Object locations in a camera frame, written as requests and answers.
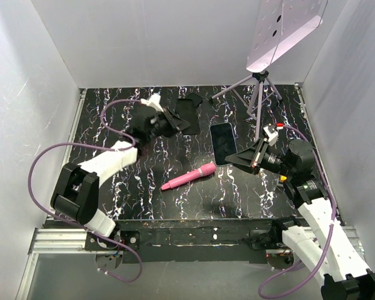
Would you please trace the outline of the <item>blue smartphone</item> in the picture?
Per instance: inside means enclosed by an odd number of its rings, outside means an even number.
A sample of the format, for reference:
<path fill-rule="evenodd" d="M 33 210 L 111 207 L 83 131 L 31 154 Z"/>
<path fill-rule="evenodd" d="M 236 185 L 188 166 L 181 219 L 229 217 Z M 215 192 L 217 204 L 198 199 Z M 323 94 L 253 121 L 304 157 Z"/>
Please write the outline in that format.
<path fill-rule="evenodd" d="M 215 163 L 225 166 L 226 157 L 237 153 L 233 128 L 230 123 L 213 124 L 210 126 L 211 141 Z"/>

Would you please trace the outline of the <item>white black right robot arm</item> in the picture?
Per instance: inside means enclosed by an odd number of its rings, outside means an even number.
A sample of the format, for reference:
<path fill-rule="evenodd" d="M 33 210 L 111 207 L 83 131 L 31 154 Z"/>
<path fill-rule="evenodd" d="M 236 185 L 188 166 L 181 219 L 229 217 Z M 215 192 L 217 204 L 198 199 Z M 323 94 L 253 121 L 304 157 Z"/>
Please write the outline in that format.
<path fill-rule="evenodd" d="M 314 172 L 316 158 L 309 142 L 295 139 L 278 157 L 267 140 L 259 139 L 252 147 L 227 156 L 226 162 L 251 174 L 265 169 L 285 176 L 284 191 L 315 237 L 308 236 L 291 216 L 272 222 L 270 240 L 277 248 L 293 250 L 310 270 L 309 278 L 320 285 L 323 299 L 375 299 L 375 272 L 336 219 L 336 205 Z"/>

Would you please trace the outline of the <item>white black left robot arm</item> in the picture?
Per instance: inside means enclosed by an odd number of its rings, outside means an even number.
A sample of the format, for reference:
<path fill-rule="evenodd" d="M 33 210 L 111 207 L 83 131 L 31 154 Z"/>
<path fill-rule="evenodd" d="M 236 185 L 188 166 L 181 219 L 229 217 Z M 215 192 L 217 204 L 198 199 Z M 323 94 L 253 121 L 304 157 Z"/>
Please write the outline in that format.
<path fill-rule="evenodd" d="M 52 208 L 98 234 L 105 249 L 116 249 L 121 241 L 120 234 L 115 231 L 116 223 L 98 208 L 101 185 L 134 164 L 141 149 L 151 140 L 159 136 L 169 138 L 190 126 L 189 121 L 166 108 L 157 111 L 153 107 L 141 106 L 126 131 L 136 142 L 117 141 L 109 150 L 88 161 L 67 163 L 62 167 L 54 188 Z"/>

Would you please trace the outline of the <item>black phone case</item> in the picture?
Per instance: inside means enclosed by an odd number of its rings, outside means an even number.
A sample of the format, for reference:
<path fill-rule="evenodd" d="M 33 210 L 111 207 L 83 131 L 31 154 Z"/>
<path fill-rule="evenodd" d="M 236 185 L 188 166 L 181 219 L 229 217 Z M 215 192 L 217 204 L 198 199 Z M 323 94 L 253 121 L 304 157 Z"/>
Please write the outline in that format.
<path fill-rule="evenodd" d="M 182 120 L 189 123 L 189 127 L 182 130 L 184 135 L 200 134 L 200 124 L 196 105 L 192 99 L 178 99 L 176 103 L 176 113 Z"/>

